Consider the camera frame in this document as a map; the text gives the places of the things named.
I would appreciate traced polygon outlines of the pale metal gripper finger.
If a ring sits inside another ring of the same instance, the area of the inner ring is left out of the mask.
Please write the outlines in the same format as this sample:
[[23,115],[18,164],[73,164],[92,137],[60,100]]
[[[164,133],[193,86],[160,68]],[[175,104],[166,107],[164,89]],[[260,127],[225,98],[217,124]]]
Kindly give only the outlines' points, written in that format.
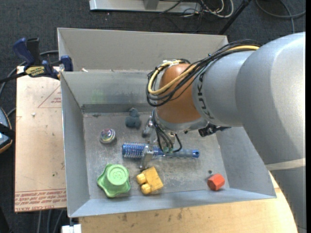
[[153,119],[150,116],[142,130],[142,137],[149,137],[153,131],[154,124],[153,124]]
[[141,157],[139,168],[147,168],[148,163],[153,158],[153,154],[154,154],[153,148],[149,146],[145,146],[142,151],[142,157]]

